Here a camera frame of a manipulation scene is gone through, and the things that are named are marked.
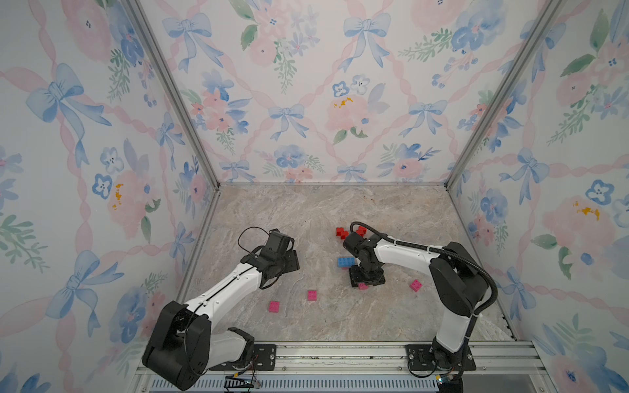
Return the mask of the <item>blue 2x4 lego brick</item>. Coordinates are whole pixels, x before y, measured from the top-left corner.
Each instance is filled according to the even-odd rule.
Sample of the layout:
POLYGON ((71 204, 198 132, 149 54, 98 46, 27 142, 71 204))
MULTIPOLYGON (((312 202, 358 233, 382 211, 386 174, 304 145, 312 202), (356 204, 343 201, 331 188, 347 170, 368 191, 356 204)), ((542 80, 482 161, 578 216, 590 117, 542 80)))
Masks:
POLYGON ((348 270, 352 266, 356 265, 356 259, 354 257, 338 257, 337 267, 342 270, 348 270))

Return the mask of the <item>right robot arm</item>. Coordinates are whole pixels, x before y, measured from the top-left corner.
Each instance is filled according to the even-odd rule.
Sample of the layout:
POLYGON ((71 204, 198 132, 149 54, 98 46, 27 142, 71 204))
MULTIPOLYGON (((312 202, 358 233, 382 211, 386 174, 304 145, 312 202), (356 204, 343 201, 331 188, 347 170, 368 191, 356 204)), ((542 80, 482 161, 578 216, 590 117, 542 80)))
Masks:
POLYGON ((445 247, 404 242, 376 233, 342 235, 343 247, 357 259, 349 268, 351 285, 358 288, 386 283, 384 266, 398 265, 432 278, 444 307, 441 326, 427 352, 432 367, 463 373, 470 360, 469 341, 480 314, 497 299, 491 275, 458 242, 445 247))

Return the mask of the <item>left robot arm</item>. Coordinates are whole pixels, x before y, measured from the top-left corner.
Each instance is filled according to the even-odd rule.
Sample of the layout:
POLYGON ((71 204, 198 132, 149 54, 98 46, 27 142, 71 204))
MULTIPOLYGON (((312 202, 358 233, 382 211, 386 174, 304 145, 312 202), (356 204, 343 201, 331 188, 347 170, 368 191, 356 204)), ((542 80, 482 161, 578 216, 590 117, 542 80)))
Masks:
POLYGON ((295 240, 278 229, 266 234, 265 244, 246 250, 234 270, 211 289, 164 306, 142 356, 143 366, 181 391, 218 366, 235 373, 254 369, 255 338, 237 327, 218 334, 214 329, 245 297, 299 270, 295 240))

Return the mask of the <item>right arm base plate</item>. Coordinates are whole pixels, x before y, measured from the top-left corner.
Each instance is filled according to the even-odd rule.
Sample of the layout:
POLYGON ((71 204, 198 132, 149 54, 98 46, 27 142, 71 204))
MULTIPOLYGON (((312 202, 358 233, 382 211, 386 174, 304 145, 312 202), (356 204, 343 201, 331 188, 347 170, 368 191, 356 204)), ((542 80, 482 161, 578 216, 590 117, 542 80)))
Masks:
POLYGON ((468 346, 452 353, 441 345, 409 344, 405 345, 406 358, 413 372, 429 371, 476 371, 477 365, 468 346))

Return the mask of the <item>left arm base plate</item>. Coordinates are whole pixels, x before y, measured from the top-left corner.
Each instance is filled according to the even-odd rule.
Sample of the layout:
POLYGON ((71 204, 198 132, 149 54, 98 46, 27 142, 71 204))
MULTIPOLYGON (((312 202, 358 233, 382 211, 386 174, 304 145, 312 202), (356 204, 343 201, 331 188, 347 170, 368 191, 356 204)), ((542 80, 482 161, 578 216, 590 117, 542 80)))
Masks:
POLYGON ((254 344, 246 349, 242 358, 209 368, 210 371, 237 372, 254 368, 256 371, 273 371, 277 359, 275 344, 254 344))

